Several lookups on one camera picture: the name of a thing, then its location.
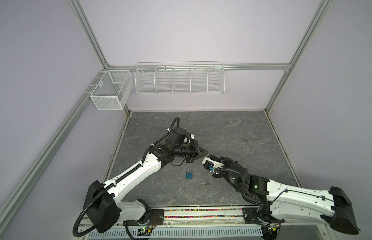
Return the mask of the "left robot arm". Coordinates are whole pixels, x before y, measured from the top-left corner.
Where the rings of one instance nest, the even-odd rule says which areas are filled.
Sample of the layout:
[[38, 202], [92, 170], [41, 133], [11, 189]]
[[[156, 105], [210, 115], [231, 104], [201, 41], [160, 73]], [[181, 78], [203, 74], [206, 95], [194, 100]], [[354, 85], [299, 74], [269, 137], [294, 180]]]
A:
[[147, 177], [171, 164], [175, 157], [192, 163], [207, 153], [193, 134], [180, 127], [180, 118], [176, 117], [166, 134], [150, 144], [137, 163], [112, 179], [90, 184], [73, 226], [73, 236], [79, 238], [93, 230], [104, 233], [120, 221], [149, 221], [152, 209], [145, 201], [125, 202], [124, 197]]

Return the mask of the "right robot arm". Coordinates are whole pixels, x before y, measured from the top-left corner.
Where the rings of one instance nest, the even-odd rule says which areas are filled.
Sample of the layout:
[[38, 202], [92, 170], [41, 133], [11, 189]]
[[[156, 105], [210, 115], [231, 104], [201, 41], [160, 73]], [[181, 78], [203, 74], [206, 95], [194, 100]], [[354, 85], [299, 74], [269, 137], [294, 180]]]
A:
[[247, 203], [257, 206], [262, 223], [299, 220], [319, 222], [347, 235], [360, 232], [352, 202], [342, 188], [311, 190], [285, 185], [251, 175], [237, 161], [226, 157], [208, 155], [202, 164], [213, 177], [226, 180]]

